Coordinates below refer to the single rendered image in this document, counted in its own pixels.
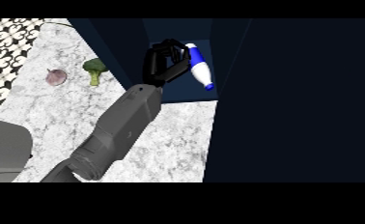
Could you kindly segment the white and blue water bottle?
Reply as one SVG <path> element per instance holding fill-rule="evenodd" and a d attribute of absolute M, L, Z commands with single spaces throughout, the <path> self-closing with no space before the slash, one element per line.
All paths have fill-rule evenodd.
<path fill-rule="evenodd" d="M 195 80 L 202 84 L 204 89 L 211 91 L 214 89 L 211 71 L 198 46 L 193 43 L 187 43 L 184 46 L 187 47 L 190 56 L 190 74 Z"/>

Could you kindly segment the dark blue cabinet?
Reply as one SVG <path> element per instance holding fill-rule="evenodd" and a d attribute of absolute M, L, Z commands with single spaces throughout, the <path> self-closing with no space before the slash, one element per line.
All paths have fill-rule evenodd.
<path fill-rule="evenodd" d="M 155 43 L 167 39 L 195 43 L 210 67 L 214 89 L 205 90 L 186 73 L 165 84 L 162 101 L 218 98 L 249 27 L 248 18 L 72 18 L 69 23 L 125 88 L 142 83 L 145 52 Z"/>

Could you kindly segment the green broccoli floret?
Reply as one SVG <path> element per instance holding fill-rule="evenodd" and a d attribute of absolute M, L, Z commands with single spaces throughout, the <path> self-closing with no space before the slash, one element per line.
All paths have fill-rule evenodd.
<path fill-rule="evenodd" d="M 82 70 L 90 74 L 90 85 L 97 86 L 100 84 L 100 74 L 108 71 L 108 68 L 99 58 L 94 58 L 84 62 Z"/>

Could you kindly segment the pale purple onion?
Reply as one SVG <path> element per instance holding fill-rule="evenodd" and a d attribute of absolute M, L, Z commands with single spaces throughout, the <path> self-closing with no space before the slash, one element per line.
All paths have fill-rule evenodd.
<path fill-rule="evenodd" d="M 46 76 L 46 82 L 51 86 L 59 86 L 66 79 L 66 73 L 62 70 L 50 70 Z"/>

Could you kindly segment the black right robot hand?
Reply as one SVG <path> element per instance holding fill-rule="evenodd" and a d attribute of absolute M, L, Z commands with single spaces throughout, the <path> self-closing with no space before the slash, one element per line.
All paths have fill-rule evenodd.
<path fill-rule="evenodd" d="M 142 83 L 162 87 L 189 70 L 190 55 L 187 47 L 174 39 L 156 43 L 145 53 Z"/>

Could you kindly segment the dark blue cabinet door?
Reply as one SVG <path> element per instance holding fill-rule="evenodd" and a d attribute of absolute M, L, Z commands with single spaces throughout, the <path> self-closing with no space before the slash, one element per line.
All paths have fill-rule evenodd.
<path fill-rule="evenodd" d="M 252 20 L 204 179 L 365 182 L 365 19 Z"/>

